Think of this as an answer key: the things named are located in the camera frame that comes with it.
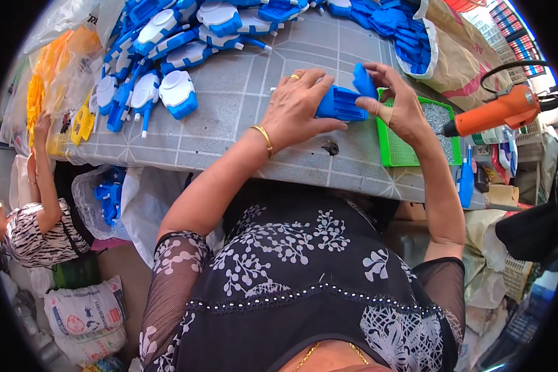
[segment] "power tool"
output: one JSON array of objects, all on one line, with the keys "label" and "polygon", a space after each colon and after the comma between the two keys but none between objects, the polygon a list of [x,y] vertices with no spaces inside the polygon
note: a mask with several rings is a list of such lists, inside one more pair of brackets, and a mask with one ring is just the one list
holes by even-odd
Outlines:
[{"label": "power tool", "polygon": [[[517,66],[530,65],[548,66],[548,63],[541,60],[514,61],[498,66],[483,75],[480,86],[488,92],[494,93],[495,97],[484,101],[485,105],[456,115],[453,120],[443,126],[441,134],[445,137],[465,137],[505,124],[511,129],[519,129],[533,122],[537,114],[542,111],[557,108],[558,94],[537,96],[528,85],[523,84],[510,85],[500,92],[484,86],[485,79],[495,73]],[[556,92],[558,89],[551,87],[550,91]]]}]

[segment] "sheer sleeve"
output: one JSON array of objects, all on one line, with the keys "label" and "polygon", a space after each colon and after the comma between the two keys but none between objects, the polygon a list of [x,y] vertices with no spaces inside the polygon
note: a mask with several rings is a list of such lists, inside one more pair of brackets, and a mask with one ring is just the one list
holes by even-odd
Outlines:
[{"label": "sheer sleeve", "polygon": [[139,336],[143,368],[167,351],[209,257],[205,238],[197,233],[169,233],[159,240]]},{"label": "sheer sleeve", "polygon": [[465,266],[456,257],[443,257],[421,263],[413,271],[430,299],[442,308],[461,350],[465,335]]}]

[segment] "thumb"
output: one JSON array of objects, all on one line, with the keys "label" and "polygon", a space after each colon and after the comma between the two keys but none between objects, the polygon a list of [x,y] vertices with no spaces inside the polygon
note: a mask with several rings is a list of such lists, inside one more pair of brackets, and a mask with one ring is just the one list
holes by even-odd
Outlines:
[{"label": "thumb", "polygon": [[371,114],[378,115],[380,119],[382,119],[387,124],[387,126],[389,125],[391,117],[393,116],[392,107],[387,107],[371,97],[359,97],[355,101],[355,105],[359,108],[368,110],[368,112]]},{"label": "thumb", "polygon": [[317,133],[328,133],[333,130],[346,130],[348,125],[334,118],[317,118],[312,120]]}]

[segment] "gray tablecloth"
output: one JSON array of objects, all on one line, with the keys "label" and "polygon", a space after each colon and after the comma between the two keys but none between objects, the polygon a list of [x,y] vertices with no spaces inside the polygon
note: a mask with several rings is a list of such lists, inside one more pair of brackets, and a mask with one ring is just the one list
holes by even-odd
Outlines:
[{"label": "gray tablecloth", "polygon": [[[174,120],[160,103],[153,110],[147,138],[141,122],[126,122],[120,133],[97,123],[97,133],[78,147],[69,144],[67,159],[91,164],[153,166],[171,170],[205,169],[241,134],[260,121],[270,99],[270,88],[295,69],[320,67],[349,89],[358,62],[380,61],[401,71],[391,42],[356,23],[310,9],[303,21],[287,22],[279,35],[261,38],[271,52],[247,46],[221,51],[190,69],[199,103],[189,117]],[[445,101],[426,86],[411,82],[418,94]],[[339,146],[331,157],[321,148],[329,140]],[[457,167],[451,167],[453,175]],[[409,201],[424,201],[424,179],[419,167],[381,165],[375,119],[351,123],[346,131],[317,136],[278,153],[258,171],[262,178],[307,183]],[[470,209],[484,208],[484,197],[474,192]]]}]

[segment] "gold necklace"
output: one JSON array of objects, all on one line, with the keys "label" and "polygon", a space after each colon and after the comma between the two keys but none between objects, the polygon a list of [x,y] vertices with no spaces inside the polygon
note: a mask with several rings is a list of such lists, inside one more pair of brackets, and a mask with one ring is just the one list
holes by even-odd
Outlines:
[{"label": "gold necklace", "polygon": [[[293,372],[296,372],[298,369],[300,369],[300,367],[302,367],[304,365],[304,363],[306,362],[306,360],[308,360],[308,357],[310,357],[310,354],[312,354],[312,352],[314,350],[316,350],[316,348],[320,345],[320,341],[318,341],[317,343],[314,344],[314,346],[310,349],[310,351],[306,354],[306,356],[304,357],[304,359],[302,359],[302,361],[300,362],[300,364],[298,364],[296,366],[296,368],[293,368]],[[352,344],[351,342],[349,343],[349,345],[352,347],[353,350],[355,350],[355,352],[357,353],[357,355],[362,359],[362,361],[365,364],[368,364],[368,361],[366,360],[366,358],[364,358],[364,356],[362,355],[362,352],[359,350],[359,347],[355,346],[354,344]]]}]

